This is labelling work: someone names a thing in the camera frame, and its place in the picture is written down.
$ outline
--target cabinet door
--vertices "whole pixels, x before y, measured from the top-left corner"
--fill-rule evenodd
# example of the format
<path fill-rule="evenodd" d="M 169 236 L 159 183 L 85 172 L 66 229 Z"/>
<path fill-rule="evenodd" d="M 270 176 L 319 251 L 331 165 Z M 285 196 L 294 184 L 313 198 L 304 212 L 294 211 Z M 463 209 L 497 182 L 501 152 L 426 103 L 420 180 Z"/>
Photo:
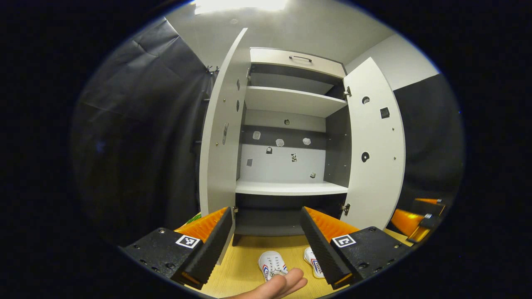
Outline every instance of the cabinet door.
<path fill-rule="evenodd" d="M 199 156 L 199 203 L 202 215 L 235 205 L 240 124 L 247 73 L 251 65 L 250 46 L 244 38 L 246 30 L 242 29 L 222 63 L 205 115 Z M 234 230 L 233 223 L 229 239 Z"/>
<path fill-rule="evenodd" d="M 384 229 L 403 185 L 403 121 L 388 81 L 368 58 L 344 78 L 351 118 L 351 176 L 342 220 L 363 229 Z"/>

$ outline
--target orange object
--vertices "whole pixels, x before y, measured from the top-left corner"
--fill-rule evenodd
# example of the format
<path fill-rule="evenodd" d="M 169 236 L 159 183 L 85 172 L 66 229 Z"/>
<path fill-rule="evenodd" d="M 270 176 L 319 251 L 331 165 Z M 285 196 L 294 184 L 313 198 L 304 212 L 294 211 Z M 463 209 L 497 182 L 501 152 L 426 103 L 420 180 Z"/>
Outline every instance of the orange object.
<path fill-rule="evenodd" d="M 438 200 L 434 200 L 432 198 L 414 198 L 414 200 L 431 204 L 438 204 Z"/>
<path fill-rule="evenodd" d="M 400 209 L 396 209 L 392 216 L 393 225 L 406 236 L 412 235 L 422 220 L 423 216 Z"/>
<path fill-rule="evenodd" d="M 429 233 L 430 229 L 418 226 L 417 229 L 408 237 L 408 240 L 414 240 L 417 243 L 421 242 L 423 238 Z"/>
<path fill-rule="evenodd" d="M 327 214 L 318 212 L 309 207 L 305 207 L 305 209 L 329 243 L 334 237 L 349 235 L 353 232 L 359 231 L 356 227 L 350 226 L 349 224 Z"/>
<path fill-rule="evenodd" d="M 216 226 L 216 223 L 218 223 L 218 221 L 220 221 L 222 218 L 226 209 L 227 207 L 219 209 L 205 217 L 201 217 L 189 224 L 185 224 L 174 231 L 183 235 L 201 239 L 203 243 L 205 243 L 211 235 L 212 230 Z"/>

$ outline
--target cabinet shelf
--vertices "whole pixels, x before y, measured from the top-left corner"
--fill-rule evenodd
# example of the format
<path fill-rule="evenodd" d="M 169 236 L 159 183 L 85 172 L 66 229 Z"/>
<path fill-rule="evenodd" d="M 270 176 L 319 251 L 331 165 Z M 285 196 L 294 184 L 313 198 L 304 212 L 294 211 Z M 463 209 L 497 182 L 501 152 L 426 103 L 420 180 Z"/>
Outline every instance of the cabinet shelf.
<path fill-rule="evenodd" d="M 329 96 L 275 87 L 248 86 L 248 109 L 298 113 L 326 118 L 347 102 Z"/>
<path fill-rule="evenodd" d="M 257 195 L 324 195 L 347 193 L 347 188 L 330 182 L 236 181 L 236 193 Z"/>

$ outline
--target shoe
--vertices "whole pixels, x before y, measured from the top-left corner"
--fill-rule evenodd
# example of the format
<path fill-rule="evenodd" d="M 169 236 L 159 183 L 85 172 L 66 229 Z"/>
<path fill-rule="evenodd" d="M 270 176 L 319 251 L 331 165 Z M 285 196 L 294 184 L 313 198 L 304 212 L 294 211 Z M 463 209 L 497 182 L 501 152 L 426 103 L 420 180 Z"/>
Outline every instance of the shoe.
<path fill-rule="evenodd" d="M 269 281 L 275 275 L 288 274 L 288 268 L 277 251 L 266 251 L 259 258 L 259 268 L 264 279 Z"/>
<path fill-rule="evenodd" d="M 318 260 L 316 259 L 316 256 L 312 252 L 312 249 L 308 247 L 305 249 L 305 253 L 303 254 L 303 259 L 309 263 L 309 265 L 312 266 L 314 277 L 316 278 L 325 278 L 323 276 L 323 272 L 321 272 L 320 264 L 318 264 Z"/>

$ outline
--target cabinet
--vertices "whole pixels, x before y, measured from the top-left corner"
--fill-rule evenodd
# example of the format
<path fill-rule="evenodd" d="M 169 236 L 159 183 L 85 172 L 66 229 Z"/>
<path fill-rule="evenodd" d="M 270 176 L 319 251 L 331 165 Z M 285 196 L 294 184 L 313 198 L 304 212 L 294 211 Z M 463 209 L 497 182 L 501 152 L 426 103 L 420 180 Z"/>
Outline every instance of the cabinet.
<path fill-rule="evenodd" d="M 255 48 L 246 30 L 227 53 L 205 116 L 202 213 L 238 207 L 236 234 L 303 234 L 303 205 L 384 229 L 402 187 L 405 143 L 375 62 L 347 74 L 324 57 Z"/>

